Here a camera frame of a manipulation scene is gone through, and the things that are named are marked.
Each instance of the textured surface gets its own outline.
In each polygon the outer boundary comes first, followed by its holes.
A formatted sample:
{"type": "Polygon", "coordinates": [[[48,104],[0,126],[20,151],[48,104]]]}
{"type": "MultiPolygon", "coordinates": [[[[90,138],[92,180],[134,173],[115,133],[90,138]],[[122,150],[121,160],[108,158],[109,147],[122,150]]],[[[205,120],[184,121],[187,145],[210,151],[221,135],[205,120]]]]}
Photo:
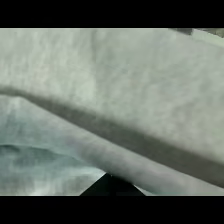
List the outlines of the textured surface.
{"type": "Polygon", "coordinates": [[[0,30],[0,94],[221,187],[223,62],[168,29],[0,30]]]}

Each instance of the gray cloth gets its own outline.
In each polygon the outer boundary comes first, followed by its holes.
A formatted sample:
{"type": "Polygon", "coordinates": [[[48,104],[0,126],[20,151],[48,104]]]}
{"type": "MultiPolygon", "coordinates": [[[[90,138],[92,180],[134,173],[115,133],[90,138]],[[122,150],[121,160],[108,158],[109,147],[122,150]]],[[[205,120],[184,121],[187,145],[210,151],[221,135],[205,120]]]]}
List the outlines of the gray cloth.
{"type": "Polygon", "coordinates": [[[1,29],[0,194],[79,195],[109,172],[224,195],[223,61],[168,29],[1,29]]]}

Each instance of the fabric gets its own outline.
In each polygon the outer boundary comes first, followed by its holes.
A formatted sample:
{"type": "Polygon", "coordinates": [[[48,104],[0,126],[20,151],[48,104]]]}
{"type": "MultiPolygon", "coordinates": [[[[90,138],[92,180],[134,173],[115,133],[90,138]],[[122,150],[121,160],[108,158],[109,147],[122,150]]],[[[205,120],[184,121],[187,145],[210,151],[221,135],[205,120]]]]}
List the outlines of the fabric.
{"type": "Polygon", "coordinates": [[[0,194],[80,195],[108,172],[223,195],[223,61],[168,29],[0,29],[0,194]]]}

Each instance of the dark corner object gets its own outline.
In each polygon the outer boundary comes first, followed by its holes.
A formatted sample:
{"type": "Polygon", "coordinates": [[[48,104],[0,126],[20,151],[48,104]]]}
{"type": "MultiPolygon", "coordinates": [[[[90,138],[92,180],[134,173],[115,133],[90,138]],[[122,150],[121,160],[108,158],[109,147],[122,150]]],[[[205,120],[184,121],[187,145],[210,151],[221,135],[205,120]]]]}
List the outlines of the dark corner object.
{"type": "Polygon", "coordinates": [[[191,35],[193,32],[193,28],[169,28],[169,29],[176,30],[178,32],[181,32],[187,35],[191,35]]]}
{"type": "Polygon", "coordinates": [[[145,196],[132,184],[105,174],[80,196],[145,196]]]}

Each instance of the wrinkled fabric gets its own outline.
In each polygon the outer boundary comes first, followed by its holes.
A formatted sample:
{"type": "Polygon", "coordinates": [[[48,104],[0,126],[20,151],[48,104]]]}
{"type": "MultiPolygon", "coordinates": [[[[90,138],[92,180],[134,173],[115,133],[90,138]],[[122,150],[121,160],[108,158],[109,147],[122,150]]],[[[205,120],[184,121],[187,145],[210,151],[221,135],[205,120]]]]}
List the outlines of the wrinkled fabric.
{"type": "Polygon", "coordinates": [[[223,195],[223,61],[168,29],[1,29],[0,194],[80,195],[108,172],[223,195]]]}

